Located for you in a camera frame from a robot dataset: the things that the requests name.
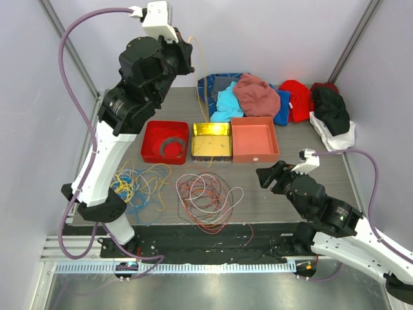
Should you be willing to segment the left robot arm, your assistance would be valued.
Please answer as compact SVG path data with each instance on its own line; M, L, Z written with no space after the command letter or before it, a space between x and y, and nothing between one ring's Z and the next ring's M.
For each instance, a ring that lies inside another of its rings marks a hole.
M111 189L118 165L145 123L160 109L177 76L194 72L193 46L178 37L160 35L131 40L119 55L120 82L109 90L92 127L94 142L78 177L62 187L64 196L79 204L86 221L102 223L116 239L125 258L136 253L137 241L125 211L126 203Z

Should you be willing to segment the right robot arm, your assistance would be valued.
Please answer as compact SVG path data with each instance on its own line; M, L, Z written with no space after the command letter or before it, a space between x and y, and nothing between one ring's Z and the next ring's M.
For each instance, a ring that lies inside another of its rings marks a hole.
M328 256L370 276L388 294L412 303L412 251L382 232L374 232L368 218L345 201L326 194L309 176L319 160L298 165L278 161L258 168L260 186L284 195L302 217L291 239L295 253Z

